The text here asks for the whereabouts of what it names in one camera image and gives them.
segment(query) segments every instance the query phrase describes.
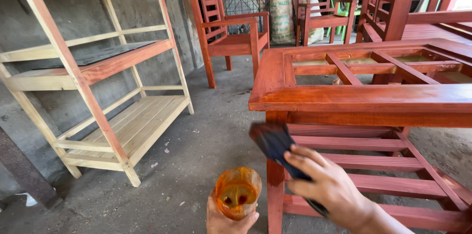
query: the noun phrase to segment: green plastic chair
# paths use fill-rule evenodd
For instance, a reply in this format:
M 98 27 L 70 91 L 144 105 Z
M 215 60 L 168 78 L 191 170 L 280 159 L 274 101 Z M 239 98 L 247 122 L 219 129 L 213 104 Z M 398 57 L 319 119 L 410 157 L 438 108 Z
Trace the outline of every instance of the green plastic chair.
M 338 5 L 338 12 L 336 13 L 337 15 L 341 16 L 347 16 L 349 14 L 349 3 L 346 4 L 347 8 L 345 11 L 342 10 L 341 5 Z M 334 0 L 331 0 L 331 7 L 334 7 Z M 361 14 L 361 10 L 356 10 L 354 11 L 354 15 L 358 16 Z M 326 36 L 329 35 L 329 32 L 331 31 L 331 27 L 327 29 Z M 339 34 L 341 32 L 341 27 L 338 26 L 336 27 L 336 34 Z M 343 35 L 341 36 L 341 40 L 344 40 L 344 36 L 346 35 L 346 26 L 343 26 Z

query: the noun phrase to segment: hand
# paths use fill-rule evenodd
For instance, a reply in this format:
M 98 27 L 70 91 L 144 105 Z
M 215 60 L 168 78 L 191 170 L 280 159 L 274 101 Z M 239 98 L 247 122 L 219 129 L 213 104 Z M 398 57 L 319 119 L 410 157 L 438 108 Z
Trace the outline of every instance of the hand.
M 231 220 L 221 212 L 216 202 L 215 189 L 213 189 L 207 203 L 207 234 L 247 234 L 259 218 L 259 213 L 252 212 L 241 221 Z
M 291 151 L 285 152 L 285 160 L 313 179 L 288 181 L 295 195 L 318 201 L 328 210 L 331 221 L 351 232 L 372 219 L 377 204 L 357 190 L 343 168 L 306 147 L 292 145 Z

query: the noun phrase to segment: plastic cup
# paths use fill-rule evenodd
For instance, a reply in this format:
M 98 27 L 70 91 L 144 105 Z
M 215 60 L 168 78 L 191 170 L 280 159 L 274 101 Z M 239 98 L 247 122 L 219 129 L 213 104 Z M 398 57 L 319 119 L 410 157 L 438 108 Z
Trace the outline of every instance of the plastic cup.
M 261 188 L 261 177 L 255 170 L 248 167 L 229 169 L 216 181 L 218 207 L 226 217 L 239 221 L 256 211 Z

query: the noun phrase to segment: concrete wall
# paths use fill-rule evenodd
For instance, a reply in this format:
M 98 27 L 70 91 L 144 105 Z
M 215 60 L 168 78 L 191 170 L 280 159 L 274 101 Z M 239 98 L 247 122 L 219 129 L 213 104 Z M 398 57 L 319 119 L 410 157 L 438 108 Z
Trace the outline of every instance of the concrete wall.
M 62 36 L 66 40 L 115 31 L 103 0 L 44 0 Z M 123 29 L 154 26 L 164 23 L 158 0 L 111 0 Z M 176 36 L 185 74 L 202 66 L 201 56 L 195 54 L 182 0 L 166 0 L 169 17 Z M 0 0 L 0 52 L 48 44 L 49 41 L 26 0 Z M 129 43 L 167 38 L 166 31 L 146 32 L 125 36 Z M 117 38 L 70 47 L 72 54 L 93 52 L 119 45 Z M 12 74 L 29 70 L 34 62 L 7 64 Z M 148 59 L 137 66 L 143 84 L 174 85 L 179 83 L 171 51 Z M 136 88 L 129 69 L 97 82 L 91 89 L 98 103 L 105 107 Z M 33 105 L 44 116 L 55 135 L 89 117 L 90 111 L 78 91 L 38 91 L 28 93 Z M 107 114 L 112 118 L 139 98 L 132 98 Z M 33 125 L 21 106 L 0 82 L 0 127 L 15 141 L 38 170 L 49 180 L 67 172 L 44 137 Z M 79 140 L 97 128 L 92 124 L 73 139 Z M 19 186 L 0 167 L 0 199 L 21 191 Z

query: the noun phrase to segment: sack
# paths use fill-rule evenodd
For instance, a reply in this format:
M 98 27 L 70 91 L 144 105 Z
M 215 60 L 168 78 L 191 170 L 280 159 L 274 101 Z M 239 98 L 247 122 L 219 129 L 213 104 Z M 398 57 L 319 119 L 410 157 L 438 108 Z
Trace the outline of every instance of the sack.
M 292 0 L 270 0 L 271 45 L 295 45 Z
M 310 0 L 310 3 L 318 3 L 318 0 Z M 320 7 L 319 6 L 313 6 L 311 8 L 312 10 L 319 10 Z M 322 14 L 321 13 L 311 13 L 310 14 L 310 17 L 311 16 L 321 16 Z M 318 42 L 318 41 L 322 41 L 324 38 L 324 28 L 323 27 L 319 27 L 319 28 L 312 28 L 308 31 L 308 45 L 310 44 L 313 44 L 315 42 Z

